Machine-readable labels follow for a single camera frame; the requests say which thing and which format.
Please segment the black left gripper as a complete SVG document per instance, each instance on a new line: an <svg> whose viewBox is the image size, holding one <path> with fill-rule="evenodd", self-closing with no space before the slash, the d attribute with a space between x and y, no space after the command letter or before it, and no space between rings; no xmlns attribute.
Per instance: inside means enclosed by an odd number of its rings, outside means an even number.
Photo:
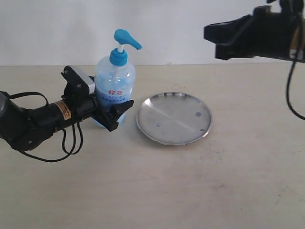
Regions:
<svg viewBox="0 0 305 229"><path fill-rule="evenodd" d="M71 112L71 118L61 119L61 129L85 119L93 118L111 132L117 129L119 125L117 119L123 116L134 104L134 100L129 100L124 103L113 104L109 109L98 101L96 94L91 94L82 99L75 95L62 95L61 98L61 102L64 102Z"/></svg>

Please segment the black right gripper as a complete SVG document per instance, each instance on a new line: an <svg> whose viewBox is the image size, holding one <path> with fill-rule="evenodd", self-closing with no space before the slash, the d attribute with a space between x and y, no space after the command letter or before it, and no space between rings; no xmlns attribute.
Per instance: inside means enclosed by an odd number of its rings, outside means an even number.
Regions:
<svg viewBox="0 0 305 229"><path fill-rule="evenodd" d="M292 60L305 58L305 35L300 15L271 12L257 7L252 14L204 26L203 38L216 44L215 58Z"/></svg>

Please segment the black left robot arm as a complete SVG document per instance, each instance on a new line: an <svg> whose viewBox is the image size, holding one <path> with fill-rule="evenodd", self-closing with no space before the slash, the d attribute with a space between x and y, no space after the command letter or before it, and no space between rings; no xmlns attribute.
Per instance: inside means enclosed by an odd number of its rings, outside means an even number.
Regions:
<svg viewBox="0 0 305 229"><path fill-rule="evenodd" d="M33 150L54 133L88 118L113 131L119 125L119 118L134 104L129 100L105 108L95 94L85 97L66 95L36 109L22 108L13 102L16 98L30 95L39 93L0 93L0 137L16 151Z"/></svg>

